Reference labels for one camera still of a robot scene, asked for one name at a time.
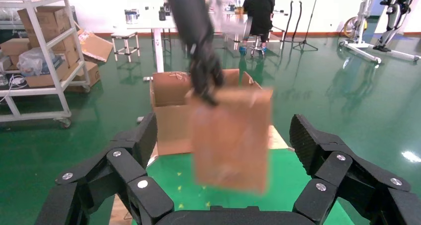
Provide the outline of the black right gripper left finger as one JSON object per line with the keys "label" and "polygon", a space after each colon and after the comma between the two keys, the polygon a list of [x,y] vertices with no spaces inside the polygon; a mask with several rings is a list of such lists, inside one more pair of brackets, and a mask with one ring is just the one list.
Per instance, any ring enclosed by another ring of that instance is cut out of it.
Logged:
{"label": "black right gripper left finger", "polygon": [[35,223],[86,225],[107,198],[118,196],[137,224],[157,224],[174,203],[146,171],[156,141],[157,119],[149,113],[105,150],[59,175]]}

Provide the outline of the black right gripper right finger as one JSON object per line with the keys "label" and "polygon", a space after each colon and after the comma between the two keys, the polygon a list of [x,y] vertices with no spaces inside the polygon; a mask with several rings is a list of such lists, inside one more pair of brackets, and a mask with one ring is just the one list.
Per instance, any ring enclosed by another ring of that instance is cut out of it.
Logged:
{"label": "black right gripper right finger", "polygon": [[372,225],[419,225],[421,200],[402,177],[356,155],[337,135],[293,115],[290,144],[307,175],[326,187],[324,202],[348,201]]}

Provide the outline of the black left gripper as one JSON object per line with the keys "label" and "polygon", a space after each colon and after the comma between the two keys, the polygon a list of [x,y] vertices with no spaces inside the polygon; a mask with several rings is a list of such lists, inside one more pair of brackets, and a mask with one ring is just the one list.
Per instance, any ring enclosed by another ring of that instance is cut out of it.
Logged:
{"label": "black left gripper", "polygon": [[206,0],[168,0],[179,37],[187,47],[189,57],[199,65],[192,65],[194,94],[211,106],[217,101],[209,94],[209,77],[216,87],[224,85],[220,59],[215,55],[213,24]]}

